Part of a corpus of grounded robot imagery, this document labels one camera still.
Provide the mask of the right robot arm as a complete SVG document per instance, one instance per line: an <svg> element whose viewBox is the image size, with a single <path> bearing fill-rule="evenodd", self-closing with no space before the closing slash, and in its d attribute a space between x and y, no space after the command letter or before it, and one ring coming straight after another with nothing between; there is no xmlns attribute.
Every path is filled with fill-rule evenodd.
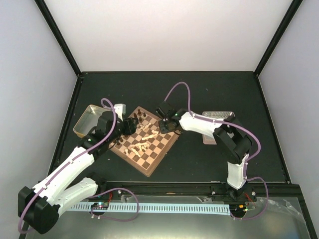
<svg viewBox="0 0 319 239"><path fill-rule="evenodd" d="M169 103L162 102L157 108L159 129L161 133L193 131L215 140L227 160L228 176L226 194L232 201L237 201L245 194L247 182L246 163L252 142L246 133L231 126L236 119L229 116L226 121L214 119L189 112L186 109L176 110Z"/></svg>

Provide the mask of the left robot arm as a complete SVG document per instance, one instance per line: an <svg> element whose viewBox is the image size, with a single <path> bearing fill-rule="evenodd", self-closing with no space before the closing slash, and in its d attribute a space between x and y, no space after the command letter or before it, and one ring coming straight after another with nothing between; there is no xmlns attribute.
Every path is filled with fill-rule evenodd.
<svg viewBox="0 0 319 239"><path fill-rule="evenodd" d="M60 166L32 188L25 186L19 191L19 232L26 232L22 228L22 222L26 222L38 233L45 234L73 205L93 196L96 199L103 198L107 193L107 186L105 181L94 173L74 186L71 186L71 183L108 151L111 143L119 140L121 136L134 134L138 123L137 117L123 119L121 113L103 112L97 125L89 130Z"/></svg>

